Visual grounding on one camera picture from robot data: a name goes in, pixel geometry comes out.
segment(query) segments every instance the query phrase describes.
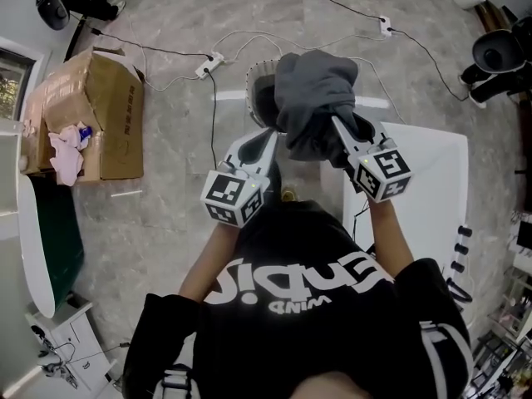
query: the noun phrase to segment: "window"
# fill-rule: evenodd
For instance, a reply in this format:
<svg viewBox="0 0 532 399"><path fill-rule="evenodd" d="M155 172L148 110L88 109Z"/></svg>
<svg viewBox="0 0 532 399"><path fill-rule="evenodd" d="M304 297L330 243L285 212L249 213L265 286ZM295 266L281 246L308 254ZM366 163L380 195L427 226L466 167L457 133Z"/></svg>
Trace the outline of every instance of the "window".
<svg viewBox="0 0 532 399"><path fill-rule="evenodd" d="M35 61L0 49L0 118L19 120Z"/></svg>

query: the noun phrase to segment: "gray cloth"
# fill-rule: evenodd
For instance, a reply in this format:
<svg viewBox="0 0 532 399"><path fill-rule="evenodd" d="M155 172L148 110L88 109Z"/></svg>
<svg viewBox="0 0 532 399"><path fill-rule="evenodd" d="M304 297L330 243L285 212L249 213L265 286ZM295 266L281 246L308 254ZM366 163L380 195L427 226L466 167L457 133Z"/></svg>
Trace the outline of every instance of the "gray cloth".
<svg viewBox="0 0 532 399"><path fill-rule="evenodd" d="M357 75L355 62L319 50L281 58L275 72L277 125L287 133L291 159L345 165L342 142L331 117L338 116L353 133L358 132L352 114Z"/></svg>

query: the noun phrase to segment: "tiled floor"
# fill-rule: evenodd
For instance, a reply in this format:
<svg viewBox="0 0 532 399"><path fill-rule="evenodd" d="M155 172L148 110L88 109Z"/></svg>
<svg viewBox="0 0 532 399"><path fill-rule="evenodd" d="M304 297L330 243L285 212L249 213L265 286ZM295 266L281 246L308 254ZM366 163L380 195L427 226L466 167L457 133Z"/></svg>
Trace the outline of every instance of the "tiled floor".
<svg viewBox="0 0 532 399"><path fill-rule="evenodd" d="M470 49L483 29L473 12L451 0L339 0L373 14L387 15L392 26L424 43L439 62L457 94L465 91L457 74L470 65ZM210 52L212 45L234 30L261 30L318 46L348 34L377 37L375 20L358 16L326 0L127 0L126 11L104 31L131 40L129 19L146 45L189 52ZM227 58L253 34L234 34L216 50ZM275 40L283 52L301 52ZM105 37L85 37L103 47L123 47L142 68L140 49ZM510 212L517 202L520 136L515 105L505 96L481 111L469 101L450 96L431 60L415 43L399 35L383 42L351 38L327 47L328 52L372 61L407 123L467 135L470 145L468 224L475 230L470 244L471 274L476 283L475 306L465 313L483 317L499 300ZM161 88L177 76L193 76L201 57L180 57L146 51L149 80ZM278 57L263 38L253 41L239 61L214 72L218 91L242 91L245 74L255 62ZM145 175L139 180L77 185L74 195L86 263L76 291L95 304L94 319L102 340L112 347L131 338L148 292L174 293L209 236L212 223L200 207L205 175L212 168L209 148L212 83L176 81L166 91L145 89ZM357 95L386 98L372 69L360 62ZM219 101L214 148L223 156L228 145L256 128L245 115L243 100ZM385 117L398 122L393 111ZM320 201L318 164L280 157L285 183L297 186L304 199ZM141 192L113 196L121 192ZM464 278L463 285L468 288ZM116 351L120 374L125 351Z"/></svg>

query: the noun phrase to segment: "black knob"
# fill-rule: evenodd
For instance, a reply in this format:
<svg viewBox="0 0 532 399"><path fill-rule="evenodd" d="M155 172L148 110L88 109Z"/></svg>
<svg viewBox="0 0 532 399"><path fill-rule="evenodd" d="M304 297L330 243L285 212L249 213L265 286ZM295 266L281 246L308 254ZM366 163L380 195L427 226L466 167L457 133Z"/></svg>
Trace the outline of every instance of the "black knob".
<svg viewBox="0 0 532 399"><path fill-rule="evenodd" d="M451 269L454 269L458 273L463 273L465 267L464 267L463 264L459 264L458 262L452 262L451 263Z"/></svg>
<svg viewBox="0 0 532 399"><path fill-rule="evenodd" d="M466 236L467 238L470 238L473 234L473 231L469 228L466 228L465 226L461 226L460 228L458 228L458 233L460 235Z"/></svg>
<svg viewBox="0 0 532 399"><path fill-rule="evenodd" d="M464 254L464 255L469 253L469 249L466 246L462 245L462 244L456 244L455 245L455 251L457 251L460 254Z"/></svg>

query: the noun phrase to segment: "black t-shirt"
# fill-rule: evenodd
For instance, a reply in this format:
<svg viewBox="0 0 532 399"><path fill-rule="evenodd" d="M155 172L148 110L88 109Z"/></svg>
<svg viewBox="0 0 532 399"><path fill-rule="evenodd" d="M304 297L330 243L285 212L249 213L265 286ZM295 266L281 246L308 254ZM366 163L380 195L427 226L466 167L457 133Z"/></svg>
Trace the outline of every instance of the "black t-shirt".
<svg viewBox="0 0 532 399"><path fill-rule="evenodd" d="M193 332L202 399L290 397L305 378L330 371L375 398L437 397L440 373L446 397L459 397L464 347L436 326L452 327L462 346L469 337L434 260L410 264L394 282L312 202L262 209L251 223L202 305L147 296L126 359L126 398L150 397Z"/></svg>

